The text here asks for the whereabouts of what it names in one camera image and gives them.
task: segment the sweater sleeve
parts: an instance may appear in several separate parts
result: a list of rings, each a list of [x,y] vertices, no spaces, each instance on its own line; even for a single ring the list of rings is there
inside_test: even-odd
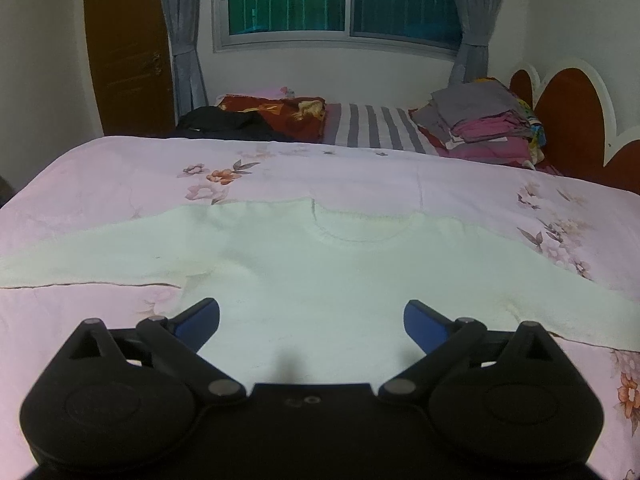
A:
[[[207,263],[198,257],[205,251],[192,250],[202,245],[198,232],[206,218],[202,206],[182,206],[37,243],[0,258],[0,288],[73,283],[184,286],[187,276],[206,272]]]

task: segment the folded clothes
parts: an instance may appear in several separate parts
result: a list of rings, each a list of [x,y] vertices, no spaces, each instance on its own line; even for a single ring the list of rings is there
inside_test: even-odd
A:
[[[434,92],[432,97],[438,113],[450,127],[462,121],[494,117],[521,109],[516,97],[495,80],[450,86]]]
[[[410,115],[419,128],[428,130],[443,146],[451,140],[449,125],[440,116],[437,108],[433,105],[433,101],[415,112],[410,112]]]
[[[529,142],[522,137],[503,137],[481,142],[462,142],[447,148],[441,156],[463,158],[486,164],[517,164],[522,166],[531,161]]]
[[[465,142],[491,140],[503,136],[533,137],[528,123],[511,110],[497,116],[461,121],[451,132]]]
[[[479,142],[506,142],[507,140],[508,137],[498,137],[497,139],[481,140]],[[461,137],[451,136],[451,139],[444,145],[444,147],[448,150],[453,150],[463,144],[476,144],[476,142],[465,142],[465,139],[462,139]]]

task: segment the curtain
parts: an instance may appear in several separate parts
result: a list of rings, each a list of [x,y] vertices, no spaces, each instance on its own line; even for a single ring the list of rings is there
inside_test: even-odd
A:
[[[200,0],[161,1],[174,58],[174,107],[178,120],[194,108],[207,105],[196,52]]]
[[[456,0],[462,44],[451,70],[449,85],[487,76],[489,40],[502,0]]]

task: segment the metal pivot screw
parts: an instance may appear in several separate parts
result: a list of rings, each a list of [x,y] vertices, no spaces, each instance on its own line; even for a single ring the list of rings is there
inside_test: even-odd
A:
[[[383,388],[392,395],[409,395],[417,390],[417,386],[409,379],[391,379],[387,381]]]
[[[209,383],[207,389],[219,397],[228,397],[238,393],[241,387],[239,383],[231,379],[218,379],[217,381]]]

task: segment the white wall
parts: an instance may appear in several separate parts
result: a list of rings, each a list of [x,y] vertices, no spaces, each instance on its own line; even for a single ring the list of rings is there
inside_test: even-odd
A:
[[[544,77],[563,57],[600,74],[618,134],[640,123],[640,0],[530,0],[525,59]]]
[[[0,0],[0,175],[20,189],[92,138],[74,0]]]
[[[289,86],[329,102],[417,107],[449,80],[452,60],[354,48],[214,52],[211,0],[201,0],[198,54],[209,100],[226,92]],[[508,82],[524,54],[528,0],[505,0],[490,45],[490,73]]]

